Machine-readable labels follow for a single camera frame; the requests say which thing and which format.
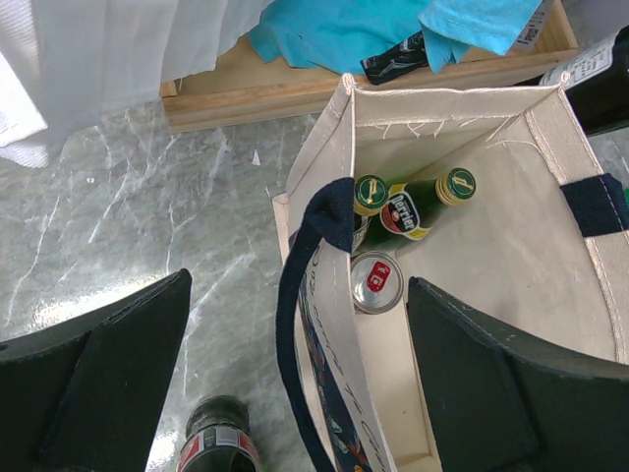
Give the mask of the cola glass bottle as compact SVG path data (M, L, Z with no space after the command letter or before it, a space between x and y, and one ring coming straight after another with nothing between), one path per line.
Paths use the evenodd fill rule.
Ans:
M628 126L628 28L550 69L539 84L555 85L564 74L565 94L586 135Z

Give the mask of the cream canvas tote bag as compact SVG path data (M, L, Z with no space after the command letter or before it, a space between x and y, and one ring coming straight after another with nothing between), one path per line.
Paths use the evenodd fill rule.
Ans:
M425 239L384 251L402 270L402 299L359 314L355 179L393 185L454 167L473 173L476 194ZM273 206L284 259L277 362L318 471L446 471L407 318L413 277L628 368L628 206L559 87L374 91L344 76Z

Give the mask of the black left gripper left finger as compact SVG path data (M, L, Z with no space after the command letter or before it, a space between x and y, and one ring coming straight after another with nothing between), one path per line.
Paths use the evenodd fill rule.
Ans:
M192 277L1 344L4 471L143 471L190 312Z

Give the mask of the silver beverage can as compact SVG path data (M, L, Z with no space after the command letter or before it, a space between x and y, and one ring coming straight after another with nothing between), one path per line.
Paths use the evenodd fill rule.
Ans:
M350 292L359 314L381 315L402 299L403 273L389 255L369 251L351 260Z

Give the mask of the green bottle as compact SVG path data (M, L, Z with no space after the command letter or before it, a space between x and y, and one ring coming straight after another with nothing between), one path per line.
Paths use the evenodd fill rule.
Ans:
M383 179L368 174L355 182L353 195L352 253L356 253L365 240L372 218L379 214L388 200L388 188Z
M362 247L394 251L423 240L446 211L469 201L477 191L471 171L456 167L433 180L393 184Z

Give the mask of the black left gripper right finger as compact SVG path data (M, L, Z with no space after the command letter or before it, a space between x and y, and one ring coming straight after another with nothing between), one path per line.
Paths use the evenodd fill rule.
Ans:
M407 318L446 471L624 471L628 368L529 334L429 281Z

